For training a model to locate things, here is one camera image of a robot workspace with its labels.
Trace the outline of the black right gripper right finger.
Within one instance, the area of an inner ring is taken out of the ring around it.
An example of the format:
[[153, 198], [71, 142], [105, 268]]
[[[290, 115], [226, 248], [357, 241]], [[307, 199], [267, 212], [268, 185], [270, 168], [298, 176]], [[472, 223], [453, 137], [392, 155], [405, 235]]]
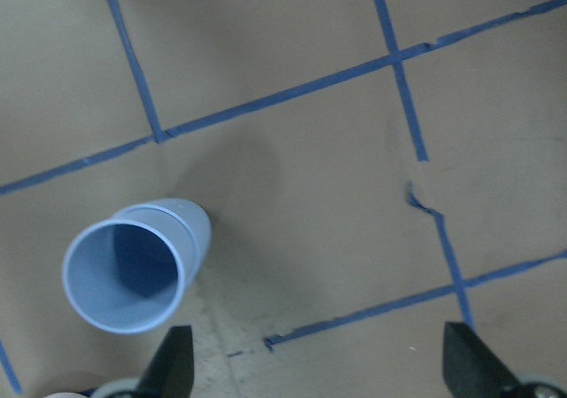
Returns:
[[446, 322], [442, 377], [452, 397], [531, 397], [521, 382], [466, 324]]

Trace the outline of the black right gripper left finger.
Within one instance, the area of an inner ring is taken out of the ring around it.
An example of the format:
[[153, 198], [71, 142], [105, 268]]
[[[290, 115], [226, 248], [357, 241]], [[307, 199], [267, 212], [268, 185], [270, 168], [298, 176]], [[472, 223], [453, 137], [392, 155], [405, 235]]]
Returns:
[[144, 374], [133, 397], [190, 397], [194, 386], [195, 363], [190, 325], [171, 327]]

